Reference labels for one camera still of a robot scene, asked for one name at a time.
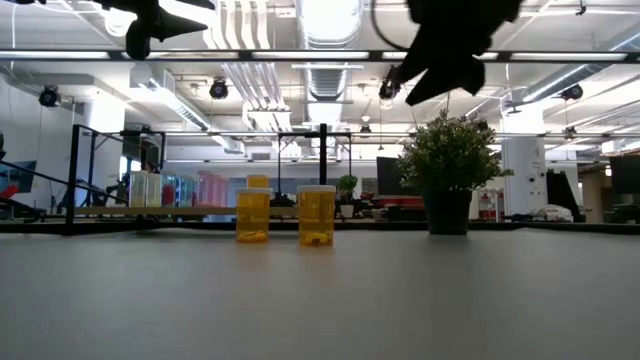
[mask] potted plant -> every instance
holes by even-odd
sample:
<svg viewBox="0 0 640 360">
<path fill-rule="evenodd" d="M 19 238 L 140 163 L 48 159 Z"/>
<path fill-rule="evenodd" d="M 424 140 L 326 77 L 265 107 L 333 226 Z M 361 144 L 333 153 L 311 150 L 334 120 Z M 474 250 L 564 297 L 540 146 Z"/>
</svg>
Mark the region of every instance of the potted plant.
<svg viewBox="0 0 640 360">
<path fill-rule="evenodd" d="M 401 184 L 423 196 L 432 234 L 466 234 L 472 191 L 513 174 L 492 155 L 494 136 L 486 122 L 443 110 L 405 145 L 398 161 Z"/>
<path fill-rule="evenodd" d="M 353 190 L 358 185 L 358 178 L 354 175 L 343 175 L 338 180 L 338 191 L 344 204 L 340 205 L 340 213 L 345 218 L 353 217 L 353 205 L 351 200 L 353 199 Z"/>
</svg>

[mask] desk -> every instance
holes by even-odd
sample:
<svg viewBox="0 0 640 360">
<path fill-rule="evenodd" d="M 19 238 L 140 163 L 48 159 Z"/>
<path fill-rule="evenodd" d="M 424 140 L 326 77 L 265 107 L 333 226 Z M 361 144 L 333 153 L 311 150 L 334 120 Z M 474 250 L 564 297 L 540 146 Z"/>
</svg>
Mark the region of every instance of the desk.
<svg viewBox="0 0 640 360">
<path fill-rule="evenodd" d="M 0 234 L 2 360 L 637 360 L 637 236 Z"/>
</svg>

